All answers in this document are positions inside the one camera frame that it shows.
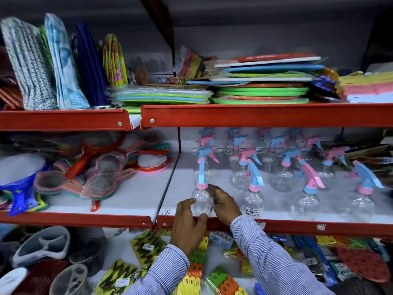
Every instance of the striped shirt sleeve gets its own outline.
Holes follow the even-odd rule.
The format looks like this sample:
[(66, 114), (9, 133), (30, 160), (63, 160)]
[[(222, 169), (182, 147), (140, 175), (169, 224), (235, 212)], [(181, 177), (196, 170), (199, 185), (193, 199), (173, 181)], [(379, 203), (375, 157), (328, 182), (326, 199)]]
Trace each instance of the striped shirt sleeve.
[(334, 295), (306, 265), (294, 261), (268, 238), (253, 218), (238, 216), (231, 223), (231, 231), (268, 295)]
[(123, 294), (170, 295), (187, 274), (187, 256), (169, 244), (158, 256), (144, 278), (140, 278)]

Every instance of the red shelf edge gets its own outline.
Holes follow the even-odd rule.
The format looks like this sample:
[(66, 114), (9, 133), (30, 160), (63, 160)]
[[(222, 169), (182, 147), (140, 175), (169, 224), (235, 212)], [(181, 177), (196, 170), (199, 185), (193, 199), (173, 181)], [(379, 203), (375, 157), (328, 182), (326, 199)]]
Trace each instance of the red shelf edge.
[(125, 131), (132, 129), (129, 114), (122, 109), (0, 112), (1, 131)]
[[(157, 216), (156, 228), (173, 228), (174, 216)], [(367, 237), (392, 237), (393, 225), (373, 223), (331, 223), (316, 221), (288, 221), (277, 219), (256, 219), (266, 223), (266, 233), (291, 234), (291, 235), (323, 235), (323, 236), (367, 236)], [(229, 227), (218, 218), (208, 218), (208, 228), (211, 231), (229, 232)]]
[(393, 127), (392, 109), (390, 103), (143, 105), (141, 126)]
[(55, 213), (55, 212), (24, 212), (16, 216), (7, 216), (7, 211), (0, 211), (0, 223), (18, 225), (62, 225), (75, 227), (112, 227), (152, 229), (150, 216)]

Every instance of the hand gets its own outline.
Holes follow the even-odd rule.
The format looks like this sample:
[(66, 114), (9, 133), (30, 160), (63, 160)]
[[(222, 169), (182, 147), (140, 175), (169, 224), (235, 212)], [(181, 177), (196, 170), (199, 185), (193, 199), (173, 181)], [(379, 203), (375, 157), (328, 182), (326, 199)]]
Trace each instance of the hand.
[(209, 184), (207, 191), (214, 199), (214, 211), (216, 212), (217, 217), (220, 221), (230, 227), (231, 222), (238, 216), (242, 215), (237, 203), (229, 194), (224, 192), (218, 186)]
[(198, 222), (193, 220), (191, 205), (196, 199), (184, 200), (177, 204), (174, 216), (173, 231), (170, 244), (180, 248), (188, 257), (195, 251), (206, 232), (208, 216), (206, 213), (199, 215)]

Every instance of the blue striped shirt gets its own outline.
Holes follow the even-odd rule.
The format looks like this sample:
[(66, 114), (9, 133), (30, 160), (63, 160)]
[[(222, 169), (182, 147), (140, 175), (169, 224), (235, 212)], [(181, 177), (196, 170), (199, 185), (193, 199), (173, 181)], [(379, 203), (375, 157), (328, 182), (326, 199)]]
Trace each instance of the blue striped shirt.
[[(253, 268), (255, 278), (268, 295), (334, 295), (319, 282), (306, 265), (294, 261), (268, 238), (249, 216), (231, 223), (233, 237)], [(135, 282), (126, 295), (170, 295), (187, 273), (189, 261), (177, 247), (168, 245), (144, 278)]]

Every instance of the left hand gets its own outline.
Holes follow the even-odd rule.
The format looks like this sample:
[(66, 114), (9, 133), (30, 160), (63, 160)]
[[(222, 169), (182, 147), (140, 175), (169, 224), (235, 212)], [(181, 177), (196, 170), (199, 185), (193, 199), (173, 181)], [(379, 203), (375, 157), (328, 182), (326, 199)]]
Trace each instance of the left hand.
[(208, 216), (202, 213), (198, 222), (193, 220), (191, 205), (196, 199), (187, 199), (177, 204), (170, 244), (180, 248), (188, 257), (195, 251), (206, 232)]

